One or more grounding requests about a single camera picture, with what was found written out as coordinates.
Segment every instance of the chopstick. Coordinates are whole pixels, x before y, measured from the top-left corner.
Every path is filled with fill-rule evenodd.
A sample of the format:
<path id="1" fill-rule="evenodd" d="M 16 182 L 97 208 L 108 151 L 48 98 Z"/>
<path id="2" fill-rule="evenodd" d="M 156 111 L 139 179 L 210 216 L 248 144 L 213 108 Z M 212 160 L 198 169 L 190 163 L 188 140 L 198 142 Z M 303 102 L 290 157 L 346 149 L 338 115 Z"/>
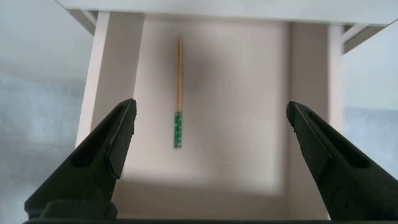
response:
<path id="1" fill-rule="evenodd" d="M 182 76 L 183 76 L 183 40 L 182 36 L 177 41 L 177 83 L 175 93 L 175 114 L 174 114 L 174 148 L 182 146 Z"/>

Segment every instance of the white drawer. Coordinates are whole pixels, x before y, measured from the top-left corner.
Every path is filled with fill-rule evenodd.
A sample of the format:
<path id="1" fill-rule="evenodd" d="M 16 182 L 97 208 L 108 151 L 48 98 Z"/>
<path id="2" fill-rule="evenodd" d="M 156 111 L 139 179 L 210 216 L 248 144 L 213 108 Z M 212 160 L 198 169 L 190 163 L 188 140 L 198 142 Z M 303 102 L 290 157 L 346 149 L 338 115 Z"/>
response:
<path id="1" fill-rule="evenodd" d="M 176 150 L 179 35 L 183 137 Z M 113 199 L 119 216 L 326 218 L 285 107 L 300 101 L 341 127 L 341 43 L 333 35 L 338 27 L 321 24 L 100 12 L 77 144 L 117 103 L 137 101 Z"/>

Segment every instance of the white surface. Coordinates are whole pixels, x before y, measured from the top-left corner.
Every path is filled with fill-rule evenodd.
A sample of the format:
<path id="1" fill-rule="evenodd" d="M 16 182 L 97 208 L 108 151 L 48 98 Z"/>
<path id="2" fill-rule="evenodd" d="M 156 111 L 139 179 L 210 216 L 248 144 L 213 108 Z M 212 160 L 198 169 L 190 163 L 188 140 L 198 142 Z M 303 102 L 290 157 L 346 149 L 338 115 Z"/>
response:
<path id="1" fill-rule="evenodd" d="M 396 0 L 57 0 L 66 9 L 389 24 Z"/>
<path id="2" fill-rule="evenodd" d="M 293 23 L 290 66 L 290 100 L 310 107 L 338 131 L 343 128 L 340 32 L 340 26 Z M 321 195 L 290 127 L 289 135 L 290 218 L 327 219 Z"/>
<path id="3" fill-rule="evenodd" d="M 117 34 L 119 41 L 131 40 L 122 34 L 139 17 L 131 14 L 130 23 L 116 26 L 120 17 L 110 14 L 110 27 L 119 31 L 108 28 L 104 58 L 131 51 L 127 44 L 125 51 L 117 47 Z M 175 150 L 179 34 L 185 42 L 183 147 Z M 107 45 L 109 35 L 114 42 Z M 135 88 L 137 100 L 135 134 L 113 198 L 120 217 L 286 218 L 287 38 L 283 22 L 145 19 L 135 87 L 133 81 L 120 87 Z M 126 72 L 104 66 L 104 58 L 94 63 L 101 66 L 99 83 L 111 71 Z M 97 97 L 126 91 L 99 84 Z M 109 104 L 109 98 L 97 98 L 94 113 L 105 115 L 110 108 L 98 106 L 100 99 Z"/>
<path id="4" fill-rule="evenodd" d="M 24 78 L 87 75 L 93 41 L 56 1 L 0 1 L 0 70 Z"/>
<path id="5" fill-rule="evenodd" d="M 83 103 L 81 104 L 76 146 L 78 146 L 92 130 L 91 126 L 93 123 L 95 99 L 98 89 L 98 80 L 100 79 L 108 22 L 109 13 L 99 12 L 93 40 L 93 49 L 91 50 L 90 66 L 88 67 L 85 94 Z"/>
<path id="6" fill-rule="evenodd" d="M 345 106 L 398 110 L 398 22 L 344 54 Z"/>
<path id="7" fill-rule="evenodd" d="M 100 12 L 76 145 L 121 101 L 132 98 L 143 16 Z"/>

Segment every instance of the green chopstick handle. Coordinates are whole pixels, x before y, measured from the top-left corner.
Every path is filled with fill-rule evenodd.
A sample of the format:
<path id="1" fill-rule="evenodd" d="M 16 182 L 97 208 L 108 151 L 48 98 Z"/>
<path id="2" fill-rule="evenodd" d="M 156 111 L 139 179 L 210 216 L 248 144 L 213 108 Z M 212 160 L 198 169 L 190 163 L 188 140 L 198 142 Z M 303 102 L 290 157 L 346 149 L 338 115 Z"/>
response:
<path id="1" fill-rule="evenodd" d="M 174 148 L 181 148 L 182 139 L 182 112 L 174 114 Z"/>

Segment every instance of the gray background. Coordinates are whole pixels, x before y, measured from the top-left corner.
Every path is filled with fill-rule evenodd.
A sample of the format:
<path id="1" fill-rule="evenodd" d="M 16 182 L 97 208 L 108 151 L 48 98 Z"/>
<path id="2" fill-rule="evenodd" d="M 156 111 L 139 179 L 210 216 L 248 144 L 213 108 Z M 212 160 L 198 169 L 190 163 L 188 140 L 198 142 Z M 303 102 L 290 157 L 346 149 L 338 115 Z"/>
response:
<path id="1" fill-rule="evenodd" d="M 26 221 L 25 200 L 74 149 L 84 87 L 0 77 L 0 223 Z"/>

